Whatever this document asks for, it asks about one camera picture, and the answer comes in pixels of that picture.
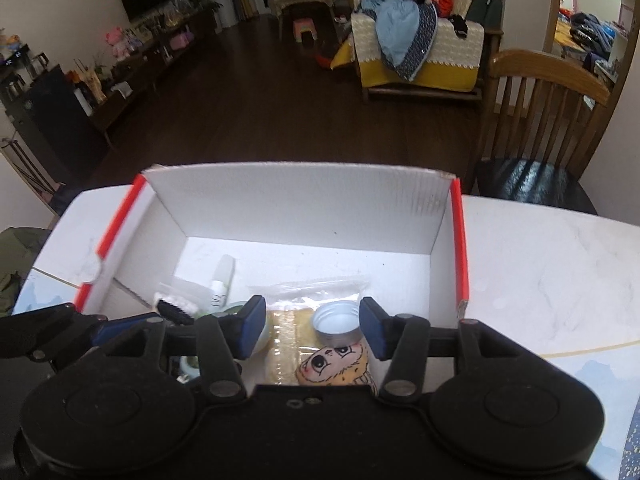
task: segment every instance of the cartoon character sticker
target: cartoon character sticker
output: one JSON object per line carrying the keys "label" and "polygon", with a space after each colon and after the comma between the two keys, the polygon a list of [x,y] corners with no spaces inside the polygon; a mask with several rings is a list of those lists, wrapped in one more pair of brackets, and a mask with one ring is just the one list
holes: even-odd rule
{"label": "cartoon character sticker", "polygon": [[376,385],[369,371],[369,358],[362,343],[319,349],[298,367],[296,377],[300,384],[309,386],[368,384],[376,393]]}

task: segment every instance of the door frame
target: door frame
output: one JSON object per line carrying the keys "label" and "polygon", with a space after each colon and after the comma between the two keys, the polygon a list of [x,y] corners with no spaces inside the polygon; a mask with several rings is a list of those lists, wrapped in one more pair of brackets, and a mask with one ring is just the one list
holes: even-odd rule
{"label": "door frame", "polygon": [[[545,37],[545,52],[551,52],[554,44],[554,36],[556,33],[556,21],[558,20],[558,11],[556,9],[560,8],[560,0],[551,0],[551,5],[549,6],[549,19],[546,26],[546,37]],[[600,127],[596,132],[596,135],[600,135],[602,138],[602,134],[607,130],[609,126],[609,121],[613,117],[613,112],[616,110],[616,106],[618,106],[618,101],[620,100],[620,95],[622,94],[622,90],[625,86],[626,77],[629,75],[629,69],[631,68],[631,62],[633,61],[634,54],[636,52],[636,46],[638,44],[638,32],[640,30],[640,0],[636,0],[636,4],[634,6],[634,16],[633,21],[631,23],[631,30],[629,31],[628,43],[626,45],[625,55],[620,61],[620,69],[618,70],[618,80],[616,81],[613,89],[611,90],[611,95],[609,96],[609,102],[607,103],[607,107],[605,108],[602,122],[600,123]]]}

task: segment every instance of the pink plush toy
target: pink plush toy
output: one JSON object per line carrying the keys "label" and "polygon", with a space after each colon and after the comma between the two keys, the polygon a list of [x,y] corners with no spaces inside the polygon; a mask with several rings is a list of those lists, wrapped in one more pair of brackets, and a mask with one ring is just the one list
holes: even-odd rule
{"label": "pink plush toy", "polygon": [[111,52],[116,60],[122,61],[129,57],[129,41],[120,27],[115,27],[107,32],[105,40],[111,45]]}

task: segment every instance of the tv stand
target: tv stand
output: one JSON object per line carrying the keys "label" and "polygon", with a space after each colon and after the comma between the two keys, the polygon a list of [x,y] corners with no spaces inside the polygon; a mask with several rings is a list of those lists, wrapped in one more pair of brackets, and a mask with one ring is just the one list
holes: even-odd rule
{"label": "tv stand", "polygon": [[[182,30],[189,29],[194,40],[180,50],[171,51],[171,59],[165,60],[162,49],[170,49],[169,40]],[[215,34],[216,17],[212,7],[194,12],[185,17],[180,23],[171,28],[162,30],[152,40],[147,41],[137,52],[126,60],[116,64],[116,67],[129,66],[127,76],[118,82],[127,82],[131,86],[132,94],[126,99],[120,92],[108,92],[107,99],[98,105],[90,119],[94,126],[105,136],[109,127],[127,110],[149,87],[156,90],[158,78],[175,64],[182,56],[187,55],[196,44],[205,38]]]}

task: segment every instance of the cartoon face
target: cartoon face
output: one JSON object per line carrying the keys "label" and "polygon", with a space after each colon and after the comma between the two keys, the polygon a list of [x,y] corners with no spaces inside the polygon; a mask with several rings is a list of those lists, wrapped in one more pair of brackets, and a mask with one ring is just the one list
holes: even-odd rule
{"label": "cartoon face", "polygon": [[[327,382],[355,365],[361,359],[362,352],[363,347],[360,343],[341,348],[321,348],[300,365],[300,374],[305,382]],[[363,363],[361,374],[364,374],[366,369],[367,364]]]}

